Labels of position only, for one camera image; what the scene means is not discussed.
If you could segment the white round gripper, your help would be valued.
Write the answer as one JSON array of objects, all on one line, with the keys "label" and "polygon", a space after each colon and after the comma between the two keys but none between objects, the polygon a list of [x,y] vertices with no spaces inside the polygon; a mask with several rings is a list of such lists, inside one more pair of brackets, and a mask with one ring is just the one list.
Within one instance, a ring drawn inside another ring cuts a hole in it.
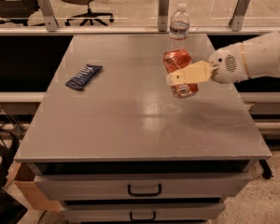
[{"label": "white round gripper", "polygon": [[248,80],[244,54],[241,43],[229,45],[211,54],[209,63],[198,61],[168,74],[166,82],[176,86],[206,82],[211,77],[215,82],[223,84]]}]

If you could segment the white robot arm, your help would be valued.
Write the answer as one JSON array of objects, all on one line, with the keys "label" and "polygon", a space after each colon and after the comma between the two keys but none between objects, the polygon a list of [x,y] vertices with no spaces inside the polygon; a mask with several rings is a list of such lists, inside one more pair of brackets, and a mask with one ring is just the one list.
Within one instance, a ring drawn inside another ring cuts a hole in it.
[{"label": "white robot arm", "polygon": [[166,77],[170,86],[228,84],[258,77],[280,78],[280,32],[271,32],[214,51],[205,61],[177,69]]}]

